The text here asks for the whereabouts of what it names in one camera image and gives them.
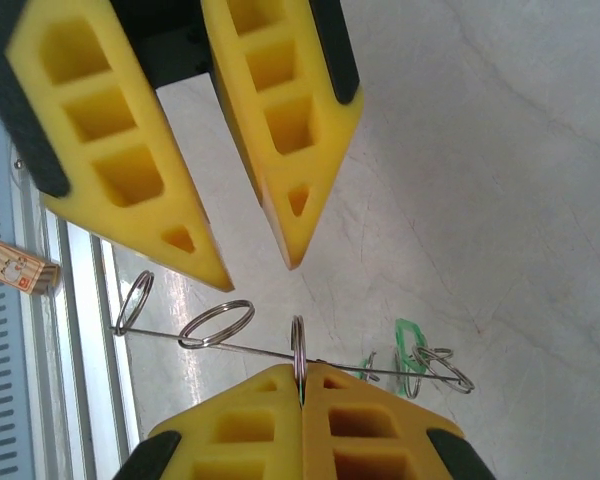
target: metal key ring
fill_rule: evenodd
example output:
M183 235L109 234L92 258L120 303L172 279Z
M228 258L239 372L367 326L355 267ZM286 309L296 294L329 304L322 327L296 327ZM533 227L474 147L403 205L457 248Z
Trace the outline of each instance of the metal key ring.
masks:
M395 364L396 368L401 372L408 372L409 370L413 370L409 365L406 365L402 361L402 357L399 351L396 351L395 354ZM410 399L415 399L420 393L420 385L422 384L422 378L416 377L415 386L413 389L411 388L411 377L398 377L398 381L402 382L402 388L404 389L405 396Z
M448 380L441 380L444 384L446 384L449 388L452 388L456 392L460 393L470 393L473 389L475 389L474 383L467 377L464 373L462 373L457 367L452 365L449 361L447 361L447 357L441 356L436 353L434 350L427 347L415 346L413 347L413 356L418 362L427 365L427 369L433 373L434 375L440 375L436 370L431 366L432 361L436 361L444 366L447 370L453 373L456 377L458 377L458 382L450 382Z
M136 281L133 282L133 285L131 285L131 290L129 290L127 298L124 299L124 303L122 304L122 308L120 308L120 313L116 319L116 326L113 330L116 335L124 335L133 326L133 324L136 323L136 320L140 316L140 312L144 308L144 304L147 302L147 298L149 298L149 293L153 287L154 277L155 275L152 272L145 270L138 275ZM126 311L129 307L129 303L131 302L133 295L138 291L140 291L140 300L133 307L131 313L127 315Z
M298 386L300 405L303 405L307 386L307 346L304 339L304 318L302 318L302 315L294 315L293 317L291 350L293 350L293 376Z
M226 328L214 333L213 335L209 335L208 337L203 338L202 340L197 340L192 338L191 340L178 340L178 344L182 348L186 348L187 350L198 350L201 348L212 347L214 345L218 345L225 340L233 337L236 333L242 330L247 324L253 319L253 316L256 313L256 309L249 300L232 300L230 302L222 303L213 308L210 308L206 312L201 313L196 318L187 323L184 328L180 331L181 337L188 337L193 333L193 331L202 325L205 322L208 322L212 318L217 317L229 310L234 310L236 308L246 308L247 312L240 317L238 320L233 322Z

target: thin metal wire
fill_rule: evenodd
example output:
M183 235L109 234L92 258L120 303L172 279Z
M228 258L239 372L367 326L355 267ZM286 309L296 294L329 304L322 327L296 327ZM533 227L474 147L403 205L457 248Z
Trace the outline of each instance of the thin metal wire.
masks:
M275 352L271 350L264 350L259 348L245 347L243 345L234 345L231 343L226 343L225 340L229 339L233 335L237 334L241 331L247 324L253 319L255 315L255 307L248 300L233 300L231 302L226 302L221 305L218 305L206 312L203 312L201 315L198 315L196 318L191 320L185 327L181 330L180 334L174 335L170 333L164 332L155 332L152 330L143 330L139 328L132 328L138 319L140 312L144 308L144 305L147 301L149 293L151 292L151 287L153 286L154 274L148 270L142 272L138 278L136 278L135 282L131 286L131 290L127 295L127 298L122 304L122 308L120 309L120 313L118 318L116 319L115 326L110 327L116 336L123 336L128 333L134 333L138 335L145 335L150 337L159 337L166 338L170 340L178 341L178 344L185 349L188 350L200 350L203 348L213 348L217 350L224 350L229 352L237 352L237 353L247 353L250 355L260 355L265 357L274 357L279 358L281 360L290 360L294 363L294 368L297 367L298 376L296 377L299 381L299 389L302 385L304 387L304 382L306 383L306 372L307 372L307 363L323 363L326 365L330 365L334 368L338 368L340 370L346 372L353 373L366 373L366 374L376 374L376 375L393 375L398 377L414 377L414 378L430 378L432 380L440 380L447 385L451 386L452 384L462 384L465 380L467 380L471 385L471 381L457 368L453 367L448 368L455 377L448 377L438 375L437 373L427 374L427 373L416 373L416 372L405 372L399 370L382 370L378 368L365 368L365 367L357 367L353 365L344 365L341 363L335 362L327 362L324 360L311 360L306 357L306 349L305 349L305 338L304 338L304 322L302 317L295 316L292 324L292 349L294 351L293 355ZM135 305L132 305L132 300L135 297L138 297ZM218 331L217 333L205 337L203 339L193 338L190 335L193 331L201 326L203 323L207 322L211 318L214 318L224 312L229 310L233 310L236 308L246 308L247 312L241 316L238 320L236 320L230 326Z

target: triangular hole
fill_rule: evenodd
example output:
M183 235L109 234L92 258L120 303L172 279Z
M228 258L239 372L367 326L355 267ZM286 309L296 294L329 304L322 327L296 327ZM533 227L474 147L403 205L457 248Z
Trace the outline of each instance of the triangular hole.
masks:
M328 388L329 390L344 390L345 388L349 388L349 386L335 378L326 377L324 379L324 388Z
M309 187L306 185L296 187L289 192L288 197L291 211L296 217L300 217L309 198Z
M256 392L275 392L278 389L276 383L268 379L266 382L261 383L256 387Z
M196 251L196 247L193 245L193 240L191 240L189 232L182 226L166 231L162 234L162 239L168 244L187 253Z

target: green plastic clip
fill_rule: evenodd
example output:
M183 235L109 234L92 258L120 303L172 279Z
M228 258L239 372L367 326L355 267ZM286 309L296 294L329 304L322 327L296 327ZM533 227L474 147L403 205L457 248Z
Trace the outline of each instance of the green plastic clip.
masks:
M396 320L396 343L398 344L400 361L414 372L424 373L426 372L427 367L411 356L409 353L411 350L407 351L406 349L405 332L413 334L415 344L418 347L428 347L427 339L416 323L405 320L404 318L398 318Z

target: black rubber edge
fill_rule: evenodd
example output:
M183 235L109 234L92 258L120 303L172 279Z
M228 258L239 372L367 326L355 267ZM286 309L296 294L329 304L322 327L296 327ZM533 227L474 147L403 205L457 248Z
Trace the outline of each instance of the black rubber edge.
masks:
M0 0L0 118L36 187L53 197L64 197L71 190L69 179L5 57L25 3Z
M333 92L339 103L348 105L356 96L360 76L340 0L309 0L309 3Z
M471 444L441 429L427 431L453 480L496 480Z
M169 430L140 443L113 480L160 480L181 439Z
M200 0L111 0L154 89L207 73L211 48Z

